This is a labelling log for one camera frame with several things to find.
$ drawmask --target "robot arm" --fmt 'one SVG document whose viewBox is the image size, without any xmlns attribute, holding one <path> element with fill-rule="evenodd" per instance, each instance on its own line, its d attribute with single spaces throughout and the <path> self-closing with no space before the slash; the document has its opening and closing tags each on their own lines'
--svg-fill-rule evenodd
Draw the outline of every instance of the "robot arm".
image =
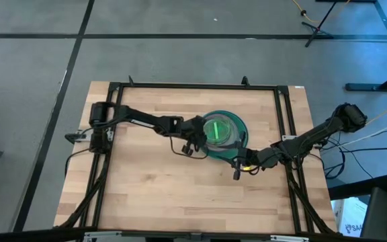
<svg viewBox="0 0 387 242">
<path fill-rule="evenodd" d="M 113 108 L 115 118 L 107 120 L 109 109 Z M 89 124 L 93 129 L 91 137 L 90 150 L 95 153 L 106 153 L 110 146 L 107 142 L 108 135 L 104 132 L 105 128 L 113 126 L 120 122 L 131 122 L 146 128 L 153 129 L 157 134 L 165 137 L 175 137 L 186 140 L 182 152 L 187 156 L 192 155 L 194 146 L 195 151 L 206 145 L 207 137 L 203 127 L 206 120 L 201 116 L 196 116 L 189 120 L 184 120 L 181 116 L 161 116 L 156 117 L 126 105 L 117 106 L 111 102 L 97 102 L 92 104 Z"/>
<path fill-rule="evenodd" d="M 324 141 L 330 135 L 338 132 L 355 132 L 366 124 L 365 116 L 356 105 L 343 104 L 338 106 L 333 115 L 322 124 L 292 139 L 279 141 L 260 151 L 239 148 L 237 159 L 241 165 L 258 165 L 262 169 L 272 168 L 278 162 L 290 163 L 303 158 L 312 150 L 313 145 Z"/>
<path fill-rule="evenodd" d="M 114 108 L 115 118 L 106 121 L 109 108 Z M 343 104 L 338 106 L 333 112 L 332 116 L 328 118 L 322 124 L 316 126 L 312 130 L 305 132 L 304 134 L 296 137 L 292 140 L 284 140 L 273 143 L 270 147 L 255 151 L 242 147 L 245 134 L 240 134 L 241 142 L 235 142 L 227 149 L 238 149 L 237 156 L 233 159 L 226 159 L 221 157 L 222 160 L 231 164 L 236 169 L 234 173 L 234 179 L 239 179 L 242 166 L 255 165 L 258 169 L 265 170 L 266 168 L 272 168 L 277 165 L 278 162 L 289 165 L 295 159 L 300 159 L 307 156 L 311 151 L 314 144 L 323 142 L 330 135 L 338 132 L 355 132 L 366 125 L 367 116 L 365 116 L 356 105 Z M 190 156 L 192 150 L 191 145 L 194 145 L 196 151 L 200 147 L 206 145 L 207 137 L 204 133 L 204 124 L 206 120 L 200 116 L 196 116 L 190 120 L 184 121 L 180 116 L 161 116 L 156 117 L 138 110 L 129 108 L 128 106 L 116 106 L 110 102 L 97 102 L 92 105 L 89 124 L 93 129 L 91 137 L 90 150 L 95 153 L 106 153 L 107 146 L 109 146 L 106 128 L 113 126 L 119 122 L 131 122 L 133 124 L 141 125 L 147 128 L 152 128 L 157 134 L 162 136 L 170 136 L 181 138 L 187 141 L 187 144 L 183 146 L 182 151 Z M 334 233 L 325 222 L 320 219 L 314 208 L 308 202 L 307 197 L 303 194 L 300 187 L 296 183 L 295 177 L 292 173 L 287 173 L 288 185 L 296 193 L 301 203 L 305 207 L 308 214 L 312 217 L 316 223 L 318 229 L 322 233 Z M 97 188 L 91 193 L 91 196 L 84 199 L 82 203 L 87 204 L 96 192 Z M 79 206 L 75 213 L 70 216 L 70 219 L 61 227 L 69 227 L 75 223 L 79 217 L 79 213 L 82 212 L 81 206 Z"/>
</svg>

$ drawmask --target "black floor stripe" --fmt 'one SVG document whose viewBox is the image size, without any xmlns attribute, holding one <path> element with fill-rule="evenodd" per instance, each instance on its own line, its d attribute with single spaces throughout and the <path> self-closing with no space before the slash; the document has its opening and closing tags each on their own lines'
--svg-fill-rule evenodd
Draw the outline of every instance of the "black floor stripe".
<svg viewBox="0 0 387 242">
<path fill-rule="evenodd" d="M 310 34 L 10 34 L 0 39 L 229 39 L 229 40 L 308 40 Z M 328 40 L 329 36 L 316 39 Z M 334 40 L 387 40 L 387 34 L 336 34 Z"/>
<path fill-rule="evenodd" d="M 4 39 L 69 39 L 77 38 L 78 34 L 16 34 L 16 33 L 0 33 L 0 38 Z"/>
<path fill-rule="evenodd" d="M 79 30 L 79 35 L 83 35 L 85 33 L 87 22 L 89 21 L 89 17 L 92 12 L 93 4 L 95 0 L 89 0 L 87 4 L 85 16 L 81 23 L 81 27 Z M 32 204 L 32 200 L 34 199 L 34 194 L 38 185 L 38 181 L 40 180 L 41 172 L 43 170 L 44 162 L 46 160 L 47 152 L 50 147 L 50 142 L 52 141 L 54 129 L 56 128 L 56 123 L 58 122 L 60 109 L 62 108 L 62 104 L 65 98 L 65 94 L 67 93 L 68 85 L 71 80 L 71 75 L 73 74 L 74 65 L 77 59 L 77 55 L 79 54 L 80 46 L 82 39 L 77 38 L 74 43 L 74 48 L 71 53 L 70 59 L 68 61 L 67 70 L 62 81 L 62 85 L 60 86 L 59 93 L 56 97 L 56 103 L 53 107 L 52 114 L 50 115 L 50 119 L 47 124 L 46 131 L 44 133 L 44 137 L 42 139 L 42 144 L 38 149 L 38 154 L 36 156 L 34 170 L 32 172 L 32 176 L 28 182 L 28 188 L 25 192 L 25 196 L 23 202 L 20 206 L 19 213 L 14 224 L 13 231 L 20 232 L 24 229 L 26 219 L 28 218 L 28 213 Z"/>
</svg>

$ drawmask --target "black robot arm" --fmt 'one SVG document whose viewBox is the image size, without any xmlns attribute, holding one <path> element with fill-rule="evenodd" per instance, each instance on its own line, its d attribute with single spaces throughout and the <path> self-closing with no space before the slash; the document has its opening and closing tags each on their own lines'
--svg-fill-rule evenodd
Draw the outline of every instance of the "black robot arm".
<svg viewBox="0 0 387 242">
<path fill-rule="evenodd" d="M 240 159 L 241 165 L 257 165 L 262 169 L 272 168 L 278 162 L 290 163 L 307 156 L 313 145 L 323 142 L 330 135 L 338 131 L 355 132 L 363 128 L 366 121 L 367 116 L 356 105 L 342 104 L 335 109 L 330 118 L 308 132 L 290 140 L 273 143 L 260 151 L 239 148 L 235 160 Z"/>
<path fill-rule="evenodd" d="M 112 120 L 106 121 L 110 108 L 114 109 L 115 116 Z M 112 102 L 97 102 L 92 104 L 89 117 L 89 124 L 93 128 L 90 150 L 96 153 L 106 153 L 109 148 L 106 145 L 108 134 L 104 132 L 104 129 L 120 122 L 131 122 L 151 128 L 162 136 L 186 140 L 187 143 L 181 151 L 187 156 L 193 153 L 190 148 L 191 145 L 193 145 L 195 151 L 199 151 L 200 147 L 206 145 L 207 137 L 204 133 L 206 120 L 201 116 L 185 121 L 181 116 L 156 117 L 126 105 L 119 106 Z"/>
</svg>

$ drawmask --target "floor tile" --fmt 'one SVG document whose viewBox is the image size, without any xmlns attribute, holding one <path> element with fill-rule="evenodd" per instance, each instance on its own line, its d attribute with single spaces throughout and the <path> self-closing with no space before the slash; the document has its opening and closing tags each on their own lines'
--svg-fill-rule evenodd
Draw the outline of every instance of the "floor tile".
<svg viewBox="0 0 387 242">
<path fill-rule="evenodd" d="M 78 33 L 88 0 L 0 0 L 0 32 Z"/>
<path fill-rule="evenodd" d="M 72 47 L 72 40 L 0 40 L 0 233 L 12 222 Z"/>
<path fill-rule="evenodd" d="M 312 20 L 331 3 L 298 0 Z M 372 4 L 337 4 L 322 27 L 333 34 L 387 34 Z M 87 27 L 94 34 L 309 34 L 290 0 L 101 0 Z"/>
</svg>

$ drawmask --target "green bowl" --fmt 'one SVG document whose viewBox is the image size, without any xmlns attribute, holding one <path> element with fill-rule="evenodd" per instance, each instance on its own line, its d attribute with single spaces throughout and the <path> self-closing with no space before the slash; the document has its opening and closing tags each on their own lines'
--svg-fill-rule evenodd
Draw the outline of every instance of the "green bowl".
<svg viewBox="0 0 387 242">
<path fill-rule="evenodd" d="M 246 139 L 243 143 L 243 147 L 246 147 L 247 142 L 249 141 L 249 133 L 247 132 L 246 124 L 237 115 L 233 114 L 232 112 L 223 110 L 210 112 L 204 115 L 203 118 L 207 119 L 207 117 L 210 117 L 211 115 L 215 114 L 226 116 L 230 121 L 234 123 L 234 125 L 238 129 L 238 134 L 234 134 L 237 137 L 240 136 L 240 132 L 242 131 L 246 133 Z M 235 132 L 235 130 L 232 129 L 232 125 L 229 123 L 230 121 L 218 117 L 208 120 L 204 125 L 204 132 L 207 135 L 207 143 L 216 146 L 223 145 L 231 136 L 231 132 Z M 215 159 L 219 159 L 218 156 L 232 159 L 233 157 L 237 156 L 237 153 L 237 149 L 227 149 L 224 151 L 209 150 L 208 156 Z"/>
</svg>

